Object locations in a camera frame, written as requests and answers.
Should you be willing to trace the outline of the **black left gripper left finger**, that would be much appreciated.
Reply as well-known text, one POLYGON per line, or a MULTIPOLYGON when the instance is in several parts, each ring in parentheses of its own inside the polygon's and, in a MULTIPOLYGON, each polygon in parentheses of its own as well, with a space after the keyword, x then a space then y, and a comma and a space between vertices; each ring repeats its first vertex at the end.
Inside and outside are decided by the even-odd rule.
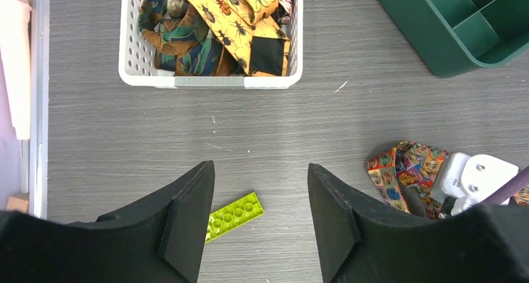
POLYGON ((215 186, 203 161, 91 223, 1 213, 2 282, 196 282, 215 186))

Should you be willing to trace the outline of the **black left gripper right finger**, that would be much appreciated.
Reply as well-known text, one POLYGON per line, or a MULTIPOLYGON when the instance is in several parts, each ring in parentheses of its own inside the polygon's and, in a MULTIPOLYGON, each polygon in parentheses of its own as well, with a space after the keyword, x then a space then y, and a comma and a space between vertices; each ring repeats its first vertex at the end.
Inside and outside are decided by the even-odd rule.
POLYGON ((399 211, 308 166, 324 282, 527 282, 528 208, 478 205, 445 220, 399 211))

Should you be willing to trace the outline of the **colourful shell pattern tie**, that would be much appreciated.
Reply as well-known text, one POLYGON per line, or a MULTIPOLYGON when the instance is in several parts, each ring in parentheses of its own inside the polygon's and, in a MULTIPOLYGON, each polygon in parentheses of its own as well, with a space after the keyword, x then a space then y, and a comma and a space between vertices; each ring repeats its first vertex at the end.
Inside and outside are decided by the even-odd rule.
MULTIPOLYGON (((441 204, 430 191, 443 161, 454 152, 402 141, 368 161, 367 172, 384 201, 405 213, 440 219, 441 204)), ((528 205, 528 172, 521 171, 485 200, 492 204, 528 205)))

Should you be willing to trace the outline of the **lime green lego plate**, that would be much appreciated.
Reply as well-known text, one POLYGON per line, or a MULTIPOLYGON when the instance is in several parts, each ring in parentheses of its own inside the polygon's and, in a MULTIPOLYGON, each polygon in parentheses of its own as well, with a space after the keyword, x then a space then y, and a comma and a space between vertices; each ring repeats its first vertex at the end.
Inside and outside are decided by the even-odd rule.
POLYGON ((255 192, 216 210, 209 215, 205 243, 225 235, 264 213, 255 192))

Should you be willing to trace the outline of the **white perforated plastic basket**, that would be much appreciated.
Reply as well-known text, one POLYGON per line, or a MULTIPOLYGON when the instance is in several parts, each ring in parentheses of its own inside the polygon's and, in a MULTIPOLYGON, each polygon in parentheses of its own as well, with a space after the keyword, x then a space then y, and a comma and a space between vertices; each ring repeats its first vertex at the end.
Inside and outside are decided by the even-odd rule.
POLYGON ((288 75, 285 77, 175 77, 173 72, 156 69, 153 63, 155 49, 140 36, 137 29, 142 1, 121 1, 118 72, 128 85, 160 89, 287 89, 301 79, 304 0, 295 0, 291 23, 284 28, 291 38, 288 75))

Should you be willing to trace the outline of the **brown green leaf tie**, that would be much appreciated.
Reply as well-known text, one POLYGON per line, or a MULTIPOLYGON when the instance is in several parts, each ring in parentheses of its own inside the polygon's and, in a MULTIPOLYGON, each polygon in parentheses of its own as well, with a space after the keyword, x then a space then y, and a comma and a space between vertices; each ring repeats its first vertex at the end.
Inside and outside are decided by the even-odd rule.
POLYGON ((154 66, 176 76, 242 75, 199 12, 187 0, 143 0, 140 35, 155 49, 154 66))

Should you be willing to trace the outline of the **green compartment tray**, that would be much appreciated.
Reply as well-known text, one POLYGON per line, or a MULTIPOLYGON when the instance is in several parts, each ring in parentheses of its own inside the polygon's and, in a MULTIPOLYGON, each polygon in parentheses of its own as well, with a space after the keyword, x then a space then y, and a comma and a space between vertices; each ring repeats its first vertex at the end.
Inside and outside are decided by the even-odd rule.
POLYGON ((378 0, 442 78, 493 69, 528 50, 528 0, 378 0))

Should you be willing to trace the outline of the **dark floral rose tie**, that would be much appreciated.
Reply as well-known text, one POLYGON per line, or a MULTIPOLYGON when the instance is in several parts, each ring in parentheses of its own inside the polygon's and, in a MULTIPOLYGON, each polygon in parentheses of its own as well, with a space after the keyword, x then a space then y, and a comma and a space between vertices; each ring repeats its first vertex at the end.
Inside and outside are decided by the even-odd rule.
POLYGON ((279 6, 273 13, 273 18, 279 25, 286 25, 291 22, 295 0, 278 0, 279 6))

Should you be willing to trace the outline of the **yellow beetle pattern tie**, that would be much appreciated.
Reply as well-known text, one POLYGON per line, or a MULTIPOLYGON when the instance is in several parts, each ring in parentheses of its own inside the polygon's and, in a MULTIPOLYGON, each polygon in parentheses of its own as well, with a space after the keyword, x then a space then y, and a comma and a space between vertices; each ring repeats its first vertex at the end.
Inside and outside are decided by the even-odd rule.
POLYGON ((186 0, 247 76, 282 77, 290 39, 272 14, 278 0, 186 0))

